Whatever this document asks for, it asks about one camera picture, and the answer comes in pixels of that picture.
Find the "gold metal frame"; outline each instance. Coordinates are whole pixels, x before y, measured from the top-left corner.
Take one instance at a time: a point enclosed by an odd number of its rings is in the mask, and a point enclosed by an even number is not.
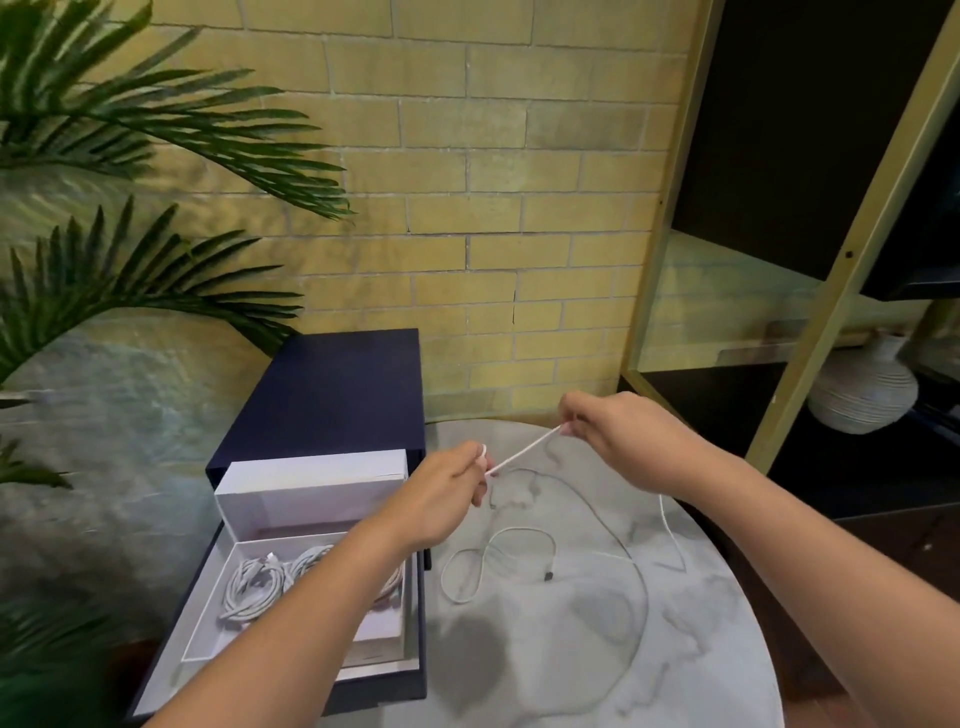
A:
[[[663,190],[657,201],[657,213],[647,242],[640,270],[640,286],[636,294],[636,305],[631,322],[631,335],[624,351],[621,369],[624,372],[636,370],[640,347],[650,323],[650,311],[657,293],[657,282],[663,268],[666,255],[667,238],[673,212],[677,206],[680,181],[686,167],[686,156],[690,151],[690,139],[700,112],[700,100],[707,84],[710,58],[713,56],[713,44],[720,28],[720,16],[723,14],[725,0],[704,0],[697,16],[690,45],[689,62],[684,77],[684,91],[681,95],[677,119],[673,124],[670,137],[670,149],[666,156],[666,168],[663,173]]]
[[[660,196],[660,208],[644,261],[633,320],[632,346],[624,358],[623,376],[638,391],[655,391],[636,371],[640,348],[646,335],[666,253],[667,237],[683,177],[690,137],[696,123],[716,33],[722,0],[708,0],[701,8],[690,53],[690,68],[684,86],[684,101],[674,127],[674,151],[667,159],[667,174]],[[843,246],[827,280],[820,286],[810,319],[759,428],[747,461],[762,473],[769,471],[790,427],[803,406],[810,385],[832,349],[868,274],[876,262],[883,241],[897,219],[914,181],[960,97],[960,3],[954,3],[914,86],[900,122],[887,145],[883,159],[853,218]],[[925,330],[932,322],[921,326]]]

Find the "white marble surface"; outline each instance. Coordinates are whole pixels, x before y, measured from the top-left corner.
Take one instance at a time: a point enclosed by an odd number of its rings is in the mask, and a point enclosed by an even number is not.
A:
[[[427,439],[432,449],[467,438],[484,442],[500,461],[544,431],[474,420],[431,425]],[[550,474],[593,505],[640,574],[587,506]],[[321,725],[782,728],[773,666],[746,597],[703,531],[672,500],[667,518],[686,572],[656,497],[631,488],[585,444],[551,438],[507,466],[483,507],[471,509],[434,549],[426,580],[427,699]],[[450,555],[481,546],[510,525],[554,536],[553,580],[543,581],[547,537],[508,533],[496,541],[502,550],[488,554],[477,598],[464,606],[447,601],[438,579]],[[475,554],[459,556],[447,571],[447,588],[472,590],[477,565]]]

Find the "white cardboard insert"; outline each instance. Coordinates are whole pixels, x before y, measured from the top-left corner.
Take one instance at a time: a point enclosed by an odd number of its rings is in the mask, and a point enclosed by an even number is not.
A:
[[[406,479],[402,449],[241,460],[214,495],[234,540],[244,542],[282,528],[360,521]]]
[[[234,544],[183,652],[183,661],[201,664],[208,662],[240,634],[241,630],[238,627],[223,624],[220,614],[223,611],[227,583],[244,559],[260,558],[273,553],[280,561],[293,561],[308,548],[335,544],[345,535],[345,533],[328,533]],[[353,638],[353,645],[344,660],[344,667],[403,659],[403,630],[406,622],[404,607],[409,602],[405,591],[411,565],[404,564],[402,568],[403,579],[400,590],[388,602],[378,605],[364,616]]]

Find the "navy blue box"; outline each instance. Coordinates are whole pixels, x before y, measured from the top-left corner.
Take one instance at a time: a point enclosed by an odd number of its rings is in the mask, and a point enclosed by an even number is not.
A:
[[[274,357],[210,458],[206,475],[216,488],[234,461],[383,449],[405,449],[410,473],[426,455],[417,330],[305,334],[290,339]],[[174,625],[222,527],[197,569]],[[426,697],[423,569],[424,554],[418,554],[420,668],[339,681],[330,693],[325,715]],[[134,722],[150,717],[139,714],[137,706],[169,638],[168,632],[132,703]]]

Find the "hand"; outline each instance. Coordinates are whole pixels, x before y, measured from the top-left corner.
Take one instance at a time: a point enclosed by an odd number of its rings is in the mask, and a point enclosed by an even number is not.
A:
[[[484,473],[493,467],[471,440],[427,455],[414,474],[383,504],[377,517],[399,530],[410,551],[436,546],[460,525],[471,503],[487,494]]]
[[[749,468],[632,392],[594,397],[568,392],[560,401],[562,434],[585,440],[637,488],[691,501],[722,470]]]

